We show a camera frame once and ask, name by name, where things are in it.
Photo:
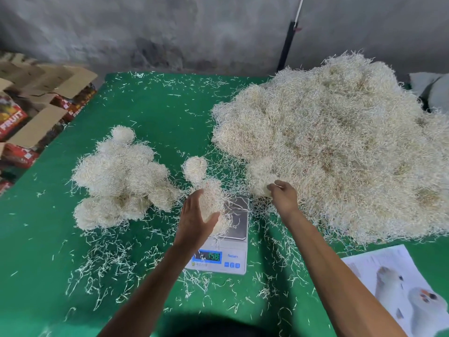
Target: digital scale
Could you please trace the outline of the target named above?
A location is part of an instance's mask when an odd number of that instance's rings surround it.
[[[232,226],[226,235],[207,238],[188,262],[189,270],[243,275],[248,253],[248,198],[237,195],[227,204]]]

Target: person's left arm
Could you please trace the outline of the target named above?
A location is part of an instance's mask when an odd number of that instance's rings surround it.
[[[212,233],[220,213],[207,222],[201,218],[199,197],[203,190],[189,196],[181,211],[173,245],[163,259],[98,334],[99,337],[148,337],[154,330],[164,303],[188,261]]]

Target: white fiber scrap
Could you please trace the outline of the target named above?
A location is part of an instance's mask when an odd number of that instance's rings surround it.
[[[182,172],[187,181],[193,185],[206,177],[207,160],[204,157],[190,157],[182,165]]]
[[[131,128],[117,126],[111,134],[73,170],[72,181],[92,196],[74,212],[83,230],[143,219],[151,203],[169,212],[179,196],[168,180],[169,170],[153,161],[154,151],[146,142],[132,144]]]
[[[362,244],[449,232],[448,118],[423,112],[382,62],[285,69],[212,114],[212,141],[250,162],[256,196],[276,175],[309,219]]]
[[[225,204],[230,201],[229,194],[221,188],[221,182],[216,178],[202,180],[191,189],[190,193],[197,189],[204,189],[204,193],[199,198],[203,221],[208,221],[213,213],[220,212],[212,235],[225,234],[232,224],[231,215],[225,212]]]

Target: paper with snowman picture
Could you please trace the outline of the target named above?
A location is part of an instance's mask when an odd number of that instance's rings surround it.
[[[395,318],[409,337],[433,337],[449,329],[446,300],[435,293],[404,245],[342,260]]]

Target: person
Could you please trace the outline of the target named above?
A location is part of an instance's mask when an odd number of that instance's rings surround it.
[[[405,337],[394,318],[325,242],[317,228],[298,209],[296,190],[287,182],[267,186],[282,222],[291,232],[317,293],[340,337]],[[190,195],[181,211],[173,245],[144,282],[98,336],[149,336],[178,276],[206,241],[219,213],[201,218],[199,197]]]

